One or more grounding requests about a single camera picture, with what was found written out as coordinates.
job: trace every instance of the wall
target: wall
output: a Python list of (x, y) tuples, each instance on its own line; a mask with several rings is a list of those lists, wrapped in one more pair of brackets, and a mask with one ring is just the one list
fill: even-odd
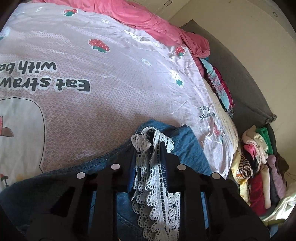
[(247, 0), (191, 0), (170, 22), (182, 26), (191, 19), (222, 42), (254, 78), (278, 116), (272, 124), (278, 152), (296, 174), (296, 43), (293, 32), (280, 25), (285, 20), (276, 21)]

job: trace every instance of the bed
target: bed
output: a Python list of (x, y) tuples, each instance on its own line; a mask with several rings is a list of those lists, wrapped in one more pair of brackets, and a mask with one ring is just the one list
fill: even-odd
[(176, 56), (145, 31), (52, 3), (20, 4), (1, 36), (9, 184), (110, 152), (149, 119), (190, 126), (212, 171), (227, 176), (236, 127), (188, 48)]

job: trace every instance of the metal screw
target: metal screw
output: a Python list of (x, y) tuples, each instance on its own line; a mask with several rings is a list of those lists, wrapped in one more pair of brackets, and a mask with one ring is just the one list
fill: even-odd
[(212, 174), (212, 178), (214, 178), (214, 179), (216, 179), (216, 180), (218, 180), (218, 179), (220, 179), (220, 174), (219, 173), (216, 173), (216, 172), (214, 172), (213, 174)]
[(180, 170), (180, 171), (184, 171), (184, 170), (186, 169), (186, 166), (183, 165), (183, 164), (179, 164), (179, 165), (177, 166), (177, 168), (178, 168), (178, 170)]
[(120, 165), (117, 164), (117, 163), (115, 163), (115, 164), (113, 164), (113, 165), (111, 166), (111, 169), (112, 169), (112, 170), (118, 170), (119, 168), (120, 168)]
[(77, 173), (77, 175), (76, 175), (76, 177), (78, 178), (78, 179), (82, 179), (82, 178), (84, 178), (85, 177), (85, 173), (84, 172), (79, 172), (79, 173)]

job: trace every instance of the gray headboard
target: gray headboard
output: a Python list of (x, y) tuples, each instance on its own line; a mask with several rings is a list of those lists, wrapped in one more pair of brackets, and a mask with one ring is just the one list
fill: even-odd
[(239, 136), (252, 125), (261, 127), (276, 119), (261, 90), (242, 63), (213, 35), (191, 20), (181, 27), (210, 43), (210, 63), (221, 73), (235, 103), (233, 122)]

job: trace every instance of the white lace trim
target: white lace trim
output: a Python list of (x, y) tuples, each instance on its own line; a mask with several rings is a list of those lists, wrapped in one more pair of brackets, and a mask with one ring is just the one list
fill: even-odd
[[(148, 134), (153, 135), (153, 143), (149, 142)], [(141, 135), (133, 135), (131, 141), (138, 151), (133, 187), (136, 191), (131, 201), (134, 212), (139, 214), (138, 225), (144, 228), (143, 236), (149, 241), (177, 241), (180, 193), (167, 193), (159, 159), (160, 143), (165, 142), (170, 153), (174, 142), (153, 127), (146, 127)], [(150, 156), (147, 151), (151, 146)]]

